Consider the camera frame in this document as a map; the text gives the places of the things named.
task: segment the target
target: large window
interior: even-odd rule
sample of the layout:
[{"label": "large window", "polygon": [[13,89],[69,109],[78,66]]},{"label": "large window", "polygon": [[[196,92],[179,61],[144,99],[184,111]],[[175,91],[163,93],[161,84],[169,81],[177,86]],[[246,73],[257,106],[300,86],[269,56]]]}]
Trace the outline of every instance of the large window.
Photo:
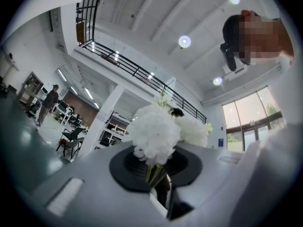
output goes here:
[{"label": "large window", "polygon": [[227,149],[241,152],[270,129],[282,128],[284,120],[268,87],[222,106],[226,124]]}]

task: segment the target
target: flower bouquet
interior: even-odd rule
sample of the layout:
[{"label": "flower bouquet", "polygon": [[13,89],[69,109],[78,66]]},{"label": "flower bouquet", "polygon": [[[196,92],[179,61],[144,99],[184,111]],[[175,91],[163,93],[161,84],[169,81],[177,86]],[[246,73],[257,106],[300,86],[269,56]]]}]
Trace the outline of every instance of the flower bouquet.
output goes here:
[{"label": "flower bouquet", "polygon": [[157,103],[139,109],[127,126],[126,141],[132,140],[134,155],[147,165],[145,181],[153,188],[166,176],[163,165],[172,157],[178,141],[207,146],[210,124],[192,116],[175,117],[168,111],[169,96],[164,90]]}]

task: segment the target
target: brown wall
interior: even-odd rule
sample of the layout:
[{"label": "brown wall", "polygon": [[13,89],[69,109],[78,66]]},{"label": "brown wall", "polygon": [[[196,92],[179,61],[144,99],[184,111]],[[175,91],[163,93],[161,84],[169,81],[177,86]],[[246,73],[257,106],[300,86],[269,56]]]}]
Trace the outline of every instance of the brown wall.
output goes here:
[{"label": "brown wall", "polygon": [[90,127],[98,113],[96,108],[90,106],[70,91],[65,95],[63,101],[66,102],[69,107],[73,106],[75,108],[74,114],[80,114],[83,119],[83,125]]}]

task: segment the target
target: white table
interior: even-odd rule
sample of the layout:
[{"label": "white table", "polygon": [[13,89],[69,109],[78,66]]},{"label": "white table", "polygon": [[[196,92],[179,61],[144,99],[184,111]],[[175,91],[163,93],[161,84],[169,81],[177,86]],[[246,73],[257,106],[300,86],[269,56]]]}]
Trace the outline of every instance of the white table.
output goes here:
[{"label": "white table", "polygon": [[62,119],[62,121],[61,121],[61,124],[63,124],[65,118],[67,118],[67,119],[66,119],[66,122],[68,122],[68,120],[69,120],[70,117],[71,117],[71,115],[68,115],[68,112],[69,112],[69,111],[63,112],[63,111],[58,107],[58,104],[56,104],[56,110],[58,110],[60,113],[64,114],[64,117],[63,117],[63,119]]}]

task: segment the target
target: tree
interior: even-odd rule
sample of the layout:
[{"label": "tree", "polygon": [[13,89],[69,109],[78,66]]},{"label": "tree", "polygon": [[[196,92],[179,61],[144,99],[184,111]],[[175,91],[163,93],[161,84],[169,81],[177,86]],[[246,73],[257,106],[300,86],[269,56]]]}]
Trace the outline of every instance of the tree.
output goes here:
[{"label": "tree", "polygon": [[231,142],[239,142],[238,139],[236,139],[235,137],[232,136],[232,134],[227,134],[227,142],[231,143]]},{"label": "tree", "polygon": [[267,104],[266,111],[269,116],[279,112],[279,110],[272,104]]}]

